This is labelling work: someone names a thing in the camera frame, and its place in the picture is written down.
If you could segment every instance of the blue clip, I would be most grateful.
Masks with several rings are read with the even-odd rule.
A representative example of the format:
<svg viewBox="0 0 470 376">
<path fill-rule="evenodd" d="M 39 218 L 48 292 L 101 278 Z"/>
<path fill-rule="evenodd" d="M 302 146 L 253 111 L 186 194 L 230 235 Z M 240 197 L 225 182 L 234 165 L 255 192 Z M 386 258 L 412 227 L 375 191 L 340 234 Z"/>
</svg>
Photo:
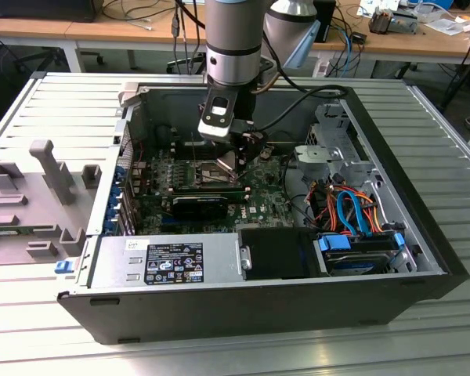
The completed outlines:
<svg viewBox="0 0 470 376">
<path fill-rule="evenodd" d="M 54 268 L 55 274 L 68 274 L 73 273 L 75 270 L 73 261 L 58 261 L 56 262 L 56 268 Z"/>
<path fill-rule="evenodd" d="M 126 174 L 125 168 L 121 166 L 117 166 L 115 168 L 115 178 L 122 179 L 123 177 L 125 177 L 125 174 Z"/>
<path fill-rule="evenodd" d="M 112 219 L 117 214 L 115 209 L 107 209 L 104 218 L 105 219 Z"/>
<path fill-rule="evenodd" d="M 108 208 L 112 208 L 113 206 L 118 205 L 118 200 L 114 196 L 109 196 L 108 197 Z"/>
<path fill-rule="evenodd" d="M 397 245 L 399 246 L 399 248 L 402 248 L 406 244 L 406 241 L 404 240 L 404 237 L 402 236 L 401 233 L 396 233 L 393 236 L 393 238 L 397 242 Z"/>
<path fill-rule="evenodd" d="M 336 208 L 338 209 L 338 217 L 339 220 L 342 221 L 343 225 L 345 225 L 348 230 L 352 233 L 352 235 L 357 235 L 357 232 L 355 231 L 355 228 L 348 223 L 348 221 L 345 218 L 345 215 L 343 214 L 343 198 L 348 195 L 352 199 L 353 202 L 353 207 L 355 208 L 355 214 L 357 217 L 357 223 L 359 224 L 360 231 L 362 233 L 365 233 L 366 236 L 371 237 L 373 233 L 369 230 L 369 227 L 367 226 L 366 220 L 362 216 L 362 208 L 360 207 L 360 202 L 359 199 L 356 197 L 356 195 L 353 192 L 350 192 L 348 190 L 342 191 L 338 195 L 338 200 L 336 201 Z"/>
<path fill-rule="evenodd" d="M 319 247 L 322 252 L 352 249 L 346 235 L 324 235 L 319 239 Z"/>
<path fill-rule="evenodd" d="M 118 196 L 120 193 L 122 193 L 122 190 L 118 188 L 117 186 L 112 186 L 110 188 L 110 195 L 111 196 Z"/>
</svg>

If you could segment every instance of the motherboard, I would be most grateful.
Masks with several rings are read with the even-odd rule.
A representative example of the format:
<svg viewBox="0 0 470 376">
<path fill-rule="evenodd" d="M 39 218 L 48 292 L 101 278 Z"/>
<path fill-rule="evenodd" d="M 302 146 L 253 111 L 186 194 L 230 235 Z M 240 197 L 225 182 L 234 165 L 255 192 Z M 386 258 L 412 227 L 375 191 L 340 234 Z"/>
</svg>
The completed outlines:
<svg viewBox="0 0 470 376">
<path fill-rule="evenodd" d="M 136 233 L 232 233 L 292 227 L 279 157 L 257 158 L 234 178 L 213 160 L 177 160 L 167 150 L 132 170 Z"/>
</svg>

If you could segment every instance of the computer case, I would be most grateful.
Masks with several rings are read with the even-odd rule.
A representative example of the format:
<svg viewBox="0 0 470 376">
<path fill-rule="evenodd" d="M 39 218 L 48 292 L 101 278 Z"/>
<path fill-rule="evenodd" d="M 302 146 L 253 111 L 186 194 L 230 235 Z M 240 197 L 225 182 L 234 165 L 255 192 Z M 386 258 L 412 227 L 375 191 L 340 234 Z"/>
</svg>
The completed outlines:
<svg viewBox="0 0 470 376">
<path fill-rule="evenodd" d="M 0 18 L 92 22 L 104 0 L 0 0 Z"/>
<path fill-rule="evenodd" d="M 332 15 L 336 7 L 336 0 L 314 0 L 316 18 L 320 21 L 319 32 L 316 35 L 316 43 L 325 43 L 331 27 Z"/>
</svg>

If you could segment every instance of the sticker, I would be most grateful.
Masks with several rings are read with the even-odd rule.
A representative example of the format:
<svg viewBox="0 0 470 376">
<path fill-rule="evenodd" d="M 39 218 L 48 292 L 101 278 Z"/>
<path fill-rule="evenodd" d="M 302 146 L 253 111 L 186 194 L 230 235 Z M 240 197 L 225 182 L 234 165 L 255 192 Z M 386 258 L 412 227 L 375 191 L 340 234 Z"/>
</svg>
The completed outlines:
<svg viewBox="0 0 470 376">
<path fill-rule="evenodd" d="M 10 235 L 19 235 L 17 231 L 0 231 L 0 237 L 7 237 Z"/>
<path fill-rule="evenodd" d="M 126 251 L 144 251 L 148 248 L 150 241 L 148 239 L 131 239 L 125 242 Z"/>
<path fill-rule="evenodd" d="M 146 247 L 148 250 L 145 270 L 146 284 L 204 282 L 202 243 L 147 244 Z"/>
</svg>

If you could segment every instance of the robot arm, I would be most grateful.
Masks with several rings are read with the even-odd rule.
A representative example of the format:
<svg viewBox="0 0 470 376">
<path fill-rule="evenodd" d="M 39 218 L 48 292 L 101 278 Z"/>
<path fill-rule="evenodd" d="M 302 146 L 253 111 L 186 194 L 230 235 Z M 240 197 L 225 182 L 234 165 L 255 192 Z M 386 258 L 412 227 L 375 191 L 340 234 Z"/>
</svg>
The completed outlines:
<svg viewBox="0 0 470 376">
<path fill-rule="evenodd" d="M 248 132 L 253 128 L 263 30 L 279 60 L 298 67 L 319 23 L 313 0 L 206 0 L 205 12 L 208 97 L 198 131 L 214 142 L 231 143 L 231 167 L 239 172 L 266 140 L 264 134 Z"/>
</svg>

